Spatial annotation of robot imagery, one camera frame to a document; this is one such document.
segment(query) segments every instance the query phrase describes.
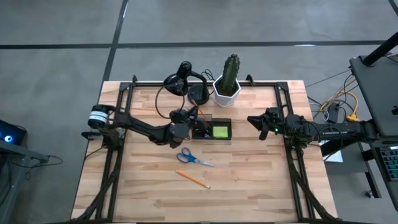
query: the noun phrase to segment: black lamp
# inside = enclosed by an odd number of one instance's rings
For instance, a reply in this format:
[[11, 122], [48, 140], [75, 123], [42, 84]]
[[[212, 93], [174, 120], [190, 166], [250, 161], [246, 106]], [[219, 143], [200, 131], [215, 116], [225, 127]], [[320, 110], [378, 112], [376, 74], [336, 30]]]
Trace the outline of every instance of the black lamp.
[[[187, 78], [189, 76], [199, 78], [202, 84], [188, 86]], [[209, 100], [209, 91], [207, 89], [206, 78], [192, 71], [190, 62], [182, 62], [176, 74], [169, 75], [163, 81], [164, 88], [177, 96], [188, 94], [188, 100], [192, 104], [204, 105]]]

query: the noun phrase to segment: keyboard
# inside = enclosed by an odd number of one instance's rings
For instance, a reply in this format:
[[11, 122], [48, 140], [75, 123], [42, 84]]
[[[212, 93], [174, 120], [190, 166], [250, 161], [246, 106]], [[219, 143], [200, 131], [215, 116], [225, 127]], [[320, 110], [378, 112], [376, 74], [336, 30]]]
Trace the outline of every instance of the keyboard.
[[390, 181], [398, 180], [398, 150], [390, 150], [388, 147], [383, 147], [380, 151], [381, 157], [384, 161], [384, 172]]

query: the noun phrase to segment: scissors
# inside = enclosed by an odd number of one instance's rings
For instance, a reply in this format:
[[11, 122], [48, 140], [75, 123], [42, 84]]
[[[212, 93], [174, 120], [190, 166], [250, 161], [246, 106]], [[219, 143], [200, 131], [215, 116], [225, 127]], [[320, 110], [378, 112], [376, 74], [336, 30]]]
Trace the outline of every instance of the scissors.
[[182, 148], [181, 152], [177, 153], [177, 159], [182, 163], [194, 162], [205, 166], [211, 166], [211, 167], [214, 166], [214, 164], [197, 159], [195, 156], [191, 154], [191, 150], [189, 150], [189, 148], [187, 147]]

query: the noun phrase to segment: green cactus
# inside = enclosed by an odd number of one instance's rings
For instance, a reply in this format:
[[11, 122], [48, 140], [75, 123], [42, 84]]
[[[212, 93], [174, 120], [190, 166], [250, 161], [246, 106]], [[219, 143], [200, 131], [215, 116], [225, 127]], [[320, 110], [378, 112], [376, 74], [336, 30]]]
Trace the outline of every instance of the green cactus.
[[223, 77], [218, 85], [218, 93], [224, 96], [232, 96], [236, 91], [235, 80], [238, 76], [239, 65], [241, 62], [239, 61], [239, 57], [236, 54], [232, 54], [229, 56], [224, 64]]

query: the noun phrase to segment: blue light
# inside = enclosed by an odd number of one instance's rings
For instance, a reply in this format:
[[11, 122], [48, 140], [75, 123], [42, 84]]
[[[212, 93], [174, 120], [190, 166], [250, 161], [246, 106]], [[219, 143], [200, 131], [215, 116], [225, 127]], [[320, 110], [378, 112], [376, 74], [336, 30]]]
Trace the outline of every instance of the blue light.
[[4, 137], [5, 142], [11, 142], [12, 141], [12, 137], [11, 136], [6, 136]]

